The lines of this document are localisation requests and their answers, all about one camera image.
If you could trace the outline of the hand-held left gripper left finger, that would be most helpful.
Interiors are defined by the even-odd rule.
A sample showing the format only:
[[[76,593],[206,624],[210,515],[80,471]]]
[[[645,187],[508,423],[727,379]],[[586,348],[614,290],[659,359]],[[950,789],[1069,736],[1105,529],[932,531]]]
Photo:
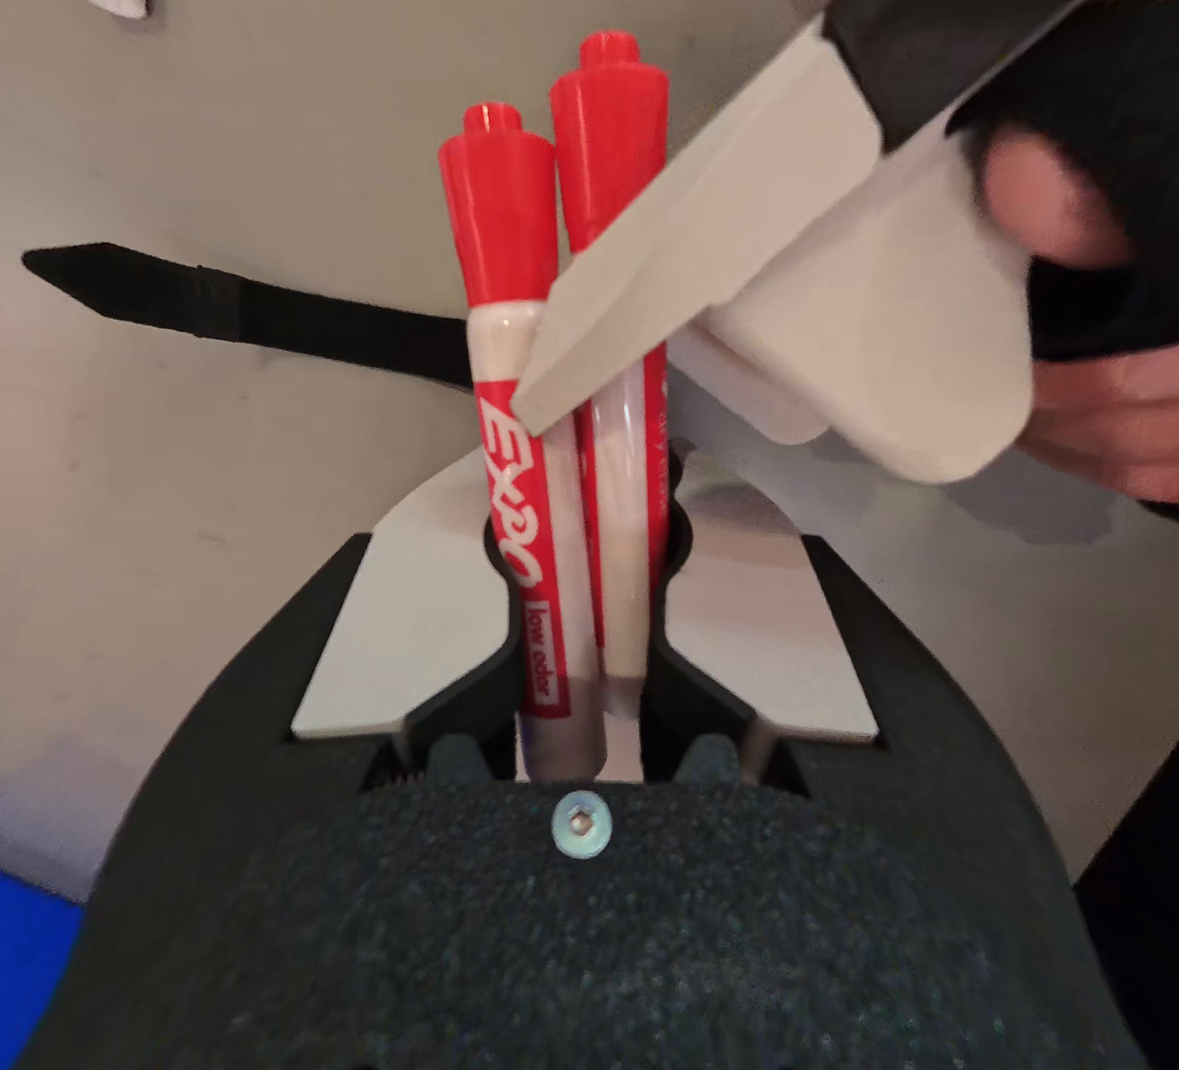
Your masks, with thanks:
[[[301,741],[398,734],[411,710],[508,641],[508,580],[484,546],[482,454],[376,524],[292,719]]]

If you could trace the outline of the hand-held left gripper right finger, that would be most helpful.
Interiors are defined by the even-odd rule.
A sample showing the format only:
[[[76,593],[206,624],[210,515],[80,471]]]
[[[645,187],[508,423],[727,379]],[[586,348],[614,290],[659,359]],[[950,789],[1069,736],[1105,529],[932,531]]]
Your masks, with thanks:
[[[873,743],[875,718],[800,531],[718,462],[685,441],[672,452],[689,546],[663,602],[670,650],[787,740]]]

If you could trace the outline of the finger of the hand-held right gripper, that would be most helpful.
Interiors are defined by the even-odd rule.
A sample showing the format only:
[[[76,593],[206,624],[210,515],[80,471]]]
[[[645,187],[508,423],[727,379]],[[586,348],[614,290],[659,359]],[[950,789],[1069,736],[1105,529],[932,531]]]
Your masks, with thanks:
[[[733,301],[862,185],[881,127],[817,19],[552,286],[513,396],[548,430],[701,312]]]

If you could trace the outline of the red dry-erase marker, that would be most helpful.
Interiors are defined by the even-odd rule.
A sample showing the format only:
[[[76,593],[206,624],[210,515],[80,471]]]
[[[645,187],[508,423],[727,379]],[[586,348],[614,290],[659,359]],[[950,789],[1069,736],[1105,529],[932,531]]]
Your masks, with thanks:
[[[661,173],[669,79],[634,35],[595,32],[550,90],[572,255],[585,253]],[[628,366],[574,416],[603,708],[639,718],[652,606],[669,542],[667,350]]]
[[[484,103],[464,112],[438,165],[469,308],[489,522],[522,601],[526,776],[595,780],[606,730],[575,425],[530,434],[511,407],[557,277],[555,152],[513,107]]]

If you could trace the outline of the person's right hand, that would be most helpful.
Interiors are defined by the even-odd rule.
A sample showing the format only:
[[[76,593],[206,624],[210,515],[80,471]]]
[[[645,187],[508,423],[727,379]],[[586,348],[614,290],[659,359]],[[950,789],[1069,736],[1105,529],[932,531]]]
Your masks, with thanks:
[[[1129,264],[1129,240],[1104,196],[1038,134],[996,132],[981,198],[996,227],[1032,257],[1073,269]],[[1018,447],[1056,473],[1175,507],[1177,348],[1034,366]]]

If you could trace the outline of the person's dark clothing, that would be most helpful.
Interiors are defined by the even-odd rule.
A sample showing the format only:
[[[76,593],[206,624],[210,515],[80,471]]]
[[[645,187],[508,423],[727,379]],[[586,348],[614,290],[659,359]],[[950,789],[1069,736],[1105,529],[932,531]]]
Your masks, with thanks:
[[[1151,1069],[1177,1067],[1177,751],[1087,864],[1074,897]]]

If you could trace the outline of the blue floor mat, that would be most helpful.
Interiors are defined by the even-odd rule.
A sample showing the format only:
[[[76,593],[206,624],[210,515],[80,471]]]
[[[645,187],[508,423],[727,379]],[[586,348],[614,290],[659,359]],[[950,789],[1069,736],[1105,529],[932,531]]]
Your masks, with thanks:
[[[49,1007],[84,908],[1,873],[1,1069],[11,1069]]]

